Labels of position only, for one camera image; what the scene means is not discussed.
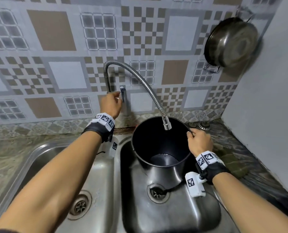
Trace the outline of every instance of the wire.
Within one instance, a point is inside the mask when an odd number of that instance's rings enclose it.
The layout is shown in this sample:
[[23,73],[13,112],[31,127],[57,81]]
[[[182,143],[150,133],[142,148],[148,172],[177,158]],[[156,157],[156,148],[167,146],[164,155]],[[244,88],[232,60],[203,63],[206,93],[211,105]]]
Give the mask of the wire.
[[223,207],[223,209],[224,209],[224,210],[228,213],[228,215],[230,216],[231,220],[233,221],[233,223],[234,223],[235,226],[237,227],[238,231],[241,232],[241,231],[239,230],[238,226],[236,225],[235,221],[233,220],[233,218],[232,218],[231,215],[229,214],[228,210],[224,207],[223,203],[220,202],[220,200],[217,199],[215,195],[213,195],[213,194],[211,194],[211,193],[209,193],[209,192],[207,192],[207,191],[206,191],[206,193],[209,194],[209,195],[211,195],[214,199],[216,199],[216,200],[220,203],[220,205]]

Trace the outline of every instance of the person's left hand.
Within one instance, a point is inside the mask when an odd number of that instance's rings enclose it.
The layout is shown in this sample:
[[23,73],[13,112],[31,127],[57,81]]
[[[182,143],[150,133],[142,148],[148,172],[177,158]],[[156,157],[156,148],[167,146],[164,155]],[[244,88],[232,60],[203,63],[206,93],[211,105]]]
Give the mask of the person's left hand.
[[113,119],[116,119],[120,113],[122,106],[122,99],[118,98],[120,92],[111,92],[108,93],[101,99],[101,113],[107,113]]

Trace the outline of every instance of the stainless steel sink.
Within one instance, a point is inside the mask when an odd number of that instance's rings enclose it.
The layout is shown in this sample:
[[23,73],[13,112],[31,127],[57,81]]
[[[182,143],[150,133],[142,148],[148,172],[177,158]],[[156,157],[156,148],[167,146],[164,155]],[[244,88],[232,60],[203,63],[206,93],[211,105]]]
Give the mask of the stainless steel sink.
[[[164,194],[148,183],[130,140],[130,135],[118,135],[102,144],[99,152],[105,153],[97,155],[70,214],[56,232],[239,232],[212,196],[191,198],[184,183]],[[0,216],[27,182],[72,141],[53,141],[31,152],[0,197]],[[210,185],[205,184],[205,189],[216,194]]]

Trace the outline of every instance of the large metal pot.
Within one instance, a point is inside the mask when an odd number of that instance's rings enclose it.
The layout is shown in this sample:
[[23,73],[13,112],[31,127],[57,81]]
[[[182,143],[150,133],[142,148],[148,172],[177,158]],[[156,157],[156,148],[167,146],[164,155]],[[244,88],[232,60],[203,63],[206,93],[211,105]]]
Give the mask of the large metal pot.
[[[239,13],[246,11],[251,17],[244,22]],[[221,67],[233,67],[246,60],[257,46],[258,32],[248,23],[254,14],[246,7],[239,7],[236,16],[221,21],[210,33],[205,43],[204,56],[208,64],[204,67],[211,73],[217,73]],[[218,66],[216,71],[209,65]]]
[[148,184],[159,184],[165,190],[182,182],[185,161],[191,154],[186,137],[189,129],[175,118],[169,117],[169,121],[170,130],[164,129],[161,117],[143,121],[134,130],[131,141]]

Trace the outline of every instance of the drain plug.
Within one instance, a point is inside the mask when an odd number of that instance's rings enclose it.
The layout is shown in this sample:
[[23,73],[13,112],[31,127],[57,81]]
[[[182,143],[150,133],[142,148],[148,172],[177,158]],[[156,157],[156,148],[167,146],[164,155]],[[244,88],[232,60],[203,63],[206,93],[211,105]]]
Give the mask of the drain plug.
[[164,191],[164,188],[158,184],[149,185],[147,187],[147,194],[150,200],[156,204],[163,204],[170,197],[170,193]]
[[89,210],[92,203],[92,196],[86,190],[81,190],[76,200],[73,202],[67,218],[77,220],[83,217]]

